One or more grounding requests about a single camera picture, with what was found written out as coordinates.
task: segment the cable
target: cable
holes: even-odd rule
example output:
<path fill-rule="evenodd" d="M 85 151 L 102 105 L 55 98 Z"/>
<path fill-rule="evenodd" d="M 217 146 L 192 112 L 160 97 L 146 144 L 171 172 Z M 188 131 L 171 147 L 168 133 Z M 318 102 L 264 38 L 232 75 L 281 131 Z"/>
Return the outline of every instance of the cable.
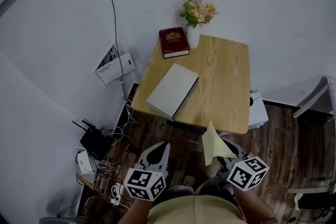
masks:
<path fill-rule="evenodd" d="M 125 154 L 126 150 L 128 149 L 128 147 L 129 146 L 125 147 L 125 149 L 124 149 L 123 153 L 121 154 L 121 157 L 119 158 L 119 160 L 116 163 L 112 163 L 112 164 L 117 164 L 122 159 L 122 157 L 124 156 L 124 154 Z"/>
<path fill-rule="evenodd" d="M 77 152 L 76 157 L 75 157 L 75 162 L 76 162 L 76 164 L 78 164 L 78 162 L 77 162 L 77 156 L 78 156 L 79 153 L 80 153 L 80 151 Z"/>
<path fill-rule="evenodd" d="M 85 186 L 85 185 L 83 185 L 83 184 L 81 184 L 81 183 L 78 182 L 78 178 L 76 178 L 76 181 L 77 181 L 77 183 L 78 183 L 79 185 L 81 185 L 81 186 Z"/>
<path fill-rule="evenodd" d="M 76 204 L 75 204 L 74 206 L 69 206 L 64 212 L 58 213 L 57 217 L 60 218 L 60 217 L 61 217 L 61 214 L 64 214 L 66 211 L 68 211 L 69 208 L 75 208 L 76 205 L 77 205 L 77 203 L 79 203 L 79 202 L 80 202 L 80 200 L 77 201 Z"/>
<path fill-rule="evenodd" d="M 121 59 L 120 59 L 120 53 L 119 53 L 119 48 L 118 48 L 118 42 L 117 42 L 117 18 L 115 16 L 115 7 L 114 7 L 114 1 L 111 0 L 112 2 L 112 7 L 113 7 L 113 12 L 114 12 L 114 33 L 115 33 L 115 43 L 116 43 L 116 47 L 117 47 L 117 53 L 118 53 L 118 58 L 119 58 L 119 62 L 120 62 L 120 67 L 121 67 L 121 86 L 122 86 L 122 89 L 123 89 L 123 95 L 124 95 L 124 100 L 126 99 L 126 95 L 125 95 L 125 85 L 123 83 L 123 77 L 124 77 L 124 70 L 122 68 L 122 63 L 121 63 Z"/>
<path fill-rule="evenodd" d="M 118 126 L 116 126 L 115 128 L 118 128 L 118 129 L 121 130 L 121 133 L 117 133 L 117 134 L 122 134 L 123 136 L 127 137 L 127 138 L 129 139 L 129 141 L 131 142 L 130 137 L 129 137 L 128 135 L 125 135 L 125 134 L 124 134 L 124 130 L 123 130 L 122 128 L 120 128 L 120 127 L 118 127 Z"/>
<path fill-rule="evenodd" d="M 130 210 L 130 208 L 127 207 L 126 205 L 123 205 L 123 204 L 121 204 L 121 203 L 119 203 L 119 205 L 121 205 L 121 206 L 123 206 L 123 207 L 126 207 L 128 210 Z"/>
<path fill-rule="evenodd" d="M 116 190 L 115 188 L 116 188 L 116 187 L 115 187 L 115 185 L 114 185 L 114 186 L 112 187 L 112 192 L 111 192 L 111 193 L 112 193 L 112 197 L 113 197 L 113 199 L 117 201 L 117 199 L 115 198 L 115 196 L 114 196 L 114 194 L 113 194 L 113 191 L 116 192 L 116 191 L 115 191 L 115 190 Z M 130 210 L 129 207 L 127 207 L 126 205 L 123 205 L 123 204 L 120 203 L 120 202 L 119 202 L 119 205 L 121 205 L 121 206 L 123 206 L 123 207 L 126 207 L 128 210 Z"/>
<path fill-rule="evenodd" d="M 104 200 L 106 200 L 106 201 L 108 201 L 108 202 L 110 202 L 110 201 L 107 200 L 107 199 L 105 199 L 105 198 L 99 197 L 99 196 L 92 196 L 92 197 L 88 198 L 88 199 L 86 200 L 86 203 L 84 204 L 84 209 L 85 209 L 85 211 L 86 211 L 87 213 L 89 213 L 90 217 L 93 218 L 93 216 L 91 215 L 91 213 L 89 212 L 89 210 L 86 208 L 86 204 L 88 203 L 88 201 L 89 201 L 91 198 L 100 198 L 100 199 L 104 199 Z"/>
<path fill-rule="evenodd" d="M 112 164 L 110 162 L 107 162 L 107 161 L 100 161 L 98 166 L 96 165 L 97 167 L 97 171 L 99 173 L 98 177 L 100 178 L 100 180 L 102 181 L 109 181 L 111 179 L 111 173 L 112 172 L 115 172 L 115 173 L 118 173 L 121 169 L 120 166 L 118 167 L 114 167 L 112 166 Z"/>
<path fill-rule="evenodd" d="M 122 140 L 122 138 L 124 137 L 124 134 L 121 134 L 121 135 L 122 135 L 121 138 L 120 138 L 118 141 L 116 141 L 115 143 L 113 143 L 111 146 L 113 146 L 113 145 L 119 143 L 119 142 Z"/>
<path fill-rule="evenodd" d="M 134 202 L 134 201 L 125 199 L 125 198 L 121 195 L 120 188 L 119 188 L 119 194 L 120 194 L 120 197 L 121 197 L 123 200 L 125 200 L 125 201 L 129 201 L 129 202 Z"/>

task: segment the white box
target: white box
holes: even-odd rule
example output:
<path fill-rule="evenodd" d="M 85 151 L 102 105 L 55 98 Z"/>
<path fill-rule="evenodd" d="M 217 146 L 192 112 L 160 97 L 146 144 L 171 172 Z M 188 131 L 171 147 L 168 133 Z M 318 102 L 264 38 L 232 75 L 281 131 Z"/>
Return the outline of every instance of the white box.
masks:
<path fill-rule="evenodd" d="M 166 182 L 163 173 L 129 168 L 124 185 L 133 198 L 154 201 L 166 187 Z"/>
<path fill-rule="evenodd" d="M 173 121 L 198 83 L 198 75 L 174 63 L 146 100 L 147 105 Z"/>
<path fill-rule="evenodd" d="M 250 97 L 253 100 L 253 104 L 250 106 L 248 129 L 252 130 L 263 126 L 263 124 L 268 121 L 268 115 L 260 92 L 251 93 Z M 230 133 L 221 132 L 219 135 L 222 136 L 227 134 Z"/>
<path fill-rule="evenodd" d="M 91 163 L 87 151 L 82 151 L 77 154 L 77 163 L 81 174 L 94 174 L 95 171 L 93 170 L 94 164 Z"/>
<path fill-rule="evenodd" d="M 268 166 L 259 157 L 237 162 L 233 166 L 227 181 L 246 191 L 258 186 L 268 171 Z"/>
<path fill-rule="evenodd" d="M 119 58 L 115 58 L 111 62 L 107 63 L 106 65 L 102 66 L 101 68 L 95 71 L 99 80 L 106 86 L 111 81 L 121 77 L 121 66 L 120 61 L 122 64 L 122 71 L 124 74 L 131 72 L 135 69 L 135 65 L 132 61 L 131 55 L 129 52 L 120 56 Z"/>

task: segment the desk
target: desk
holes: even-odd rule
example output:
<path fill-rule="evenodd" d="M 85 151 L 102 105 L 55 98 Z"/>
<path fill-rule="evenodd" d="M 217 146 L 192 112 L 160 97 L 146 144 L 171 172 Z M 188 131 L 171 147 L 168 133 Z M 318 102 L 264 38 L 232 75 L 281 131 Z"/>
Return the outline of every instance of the desk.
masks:
<path fill-rule="evenodd" d="M 160 116 L 147 106 L 146 99 L 173 63 L 196 72 L 200 78 L 175 121 L 199 127 L 207 127 L 212 121 L 219 131 L 247 132 L 250 70 L 246 44 L 201 35 L 198 47 L 189 55 L 164 59 L 158 42 L 135 93 L 134 110 Z"/>

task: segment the white chair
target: white chair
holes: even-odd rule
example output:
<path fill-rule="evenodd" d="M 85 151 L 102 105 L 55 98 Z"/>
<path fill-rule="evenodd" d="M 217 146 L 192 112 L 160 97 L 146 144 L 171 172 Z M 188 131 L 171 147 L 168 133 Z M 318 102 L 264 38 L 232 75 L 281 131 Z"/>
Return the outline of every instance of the white chair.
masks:
<path fill-rule="evenodd" d="M 331 104 L 332 104 L 332 111 L 334 116 L 336 115 L 336 79 L 327 77 L 327 84 L 317 93 L 315 94 L 304 106 L 302 106 L 297 112 L 293 114 L 293 118 L 297 118 L 302 113 L 307 111 L 311 108 L 312 105 L 316 103 L 316 101 L 326 92 L 329 91 Z M 287 193 L 326 193 L 326 192 L 335 192 L 335 186 L 332 187 L 332 184 L 336 181 L 336 154 L 335 154 L 335 161 L 334 161 L 334 168 L 332 173 L 331 184 L 324 187 L 317 187 L 317 188 L 288 188 Z"/>

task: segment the white wall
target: white wall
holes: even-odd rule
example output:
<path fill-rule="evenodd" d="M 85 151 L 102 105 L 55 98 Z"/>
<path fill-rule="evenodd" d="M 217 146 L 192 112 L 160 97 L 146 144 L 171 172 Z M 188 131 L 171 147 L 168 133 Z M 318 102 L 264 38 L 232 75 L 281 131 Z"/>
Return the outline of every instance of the white wall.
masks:
<path fill-rule="evenodd" d="M 117 121 L 120 84 L 104 88 L 93 74 L 114 40 L 110 0 L 18 0 L 0 18 L 0 214 L 8 223 L 38 223 L 79 200 L 83 130 L 71 121 Z M 129 89 L 132 74 L 124 80 Z"/>
<path fill-rule="evenodd" d="M 139 53 L 138 78 L 158 31 L 182 25 L 182 1 L 115 0 L 125 49 Z M 263 97 L 297 105 L 322 75 L 336 77 L 336 0 L 205 1 L 220 14 L 201 32 L 249 45 L 251 88 Z"/>
<path fill-rule="evenodd" d="M 38 223 L 80 199 L 76 145 L 83 131 L 0 52 L 0 213 Z"/>
<path fill-rule="evenodd" d="M 104 88 L 93 73 L 115 40 L 110 0 L 18 0 L 0 18 L 0 36 L 0 50 L 56 103 L 98 126 L 116 122 L 120 83 Z M 125 75 L 128 88 L 132 81 Z"/>

